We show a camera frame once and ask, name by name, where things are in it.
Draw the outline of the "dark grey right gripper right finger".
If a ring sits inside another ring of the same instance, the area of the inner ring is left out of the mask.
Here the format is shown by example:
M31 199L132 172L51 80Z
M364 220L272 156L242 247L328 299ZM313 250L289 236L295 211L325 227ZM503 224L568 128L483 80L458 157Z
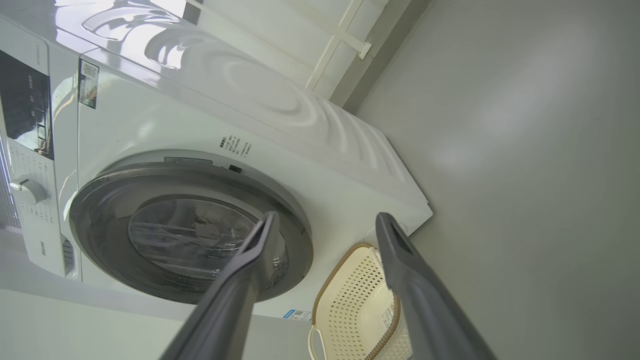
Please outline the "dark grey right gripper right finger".
M400 299L414 360L494 360L496 356L439 276L386 212L375 231L387 287Z

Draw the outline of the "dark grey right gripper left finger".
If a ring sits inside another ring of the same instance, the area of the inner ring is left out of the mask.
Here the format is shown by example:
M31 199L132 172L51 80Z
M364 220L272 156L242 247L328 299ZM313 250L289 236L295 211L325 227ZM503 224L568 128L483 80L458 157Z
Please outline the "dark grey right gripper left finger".
M240 360L250 317L270 284L280 233L279 215L267 212L202 296L162 360Z

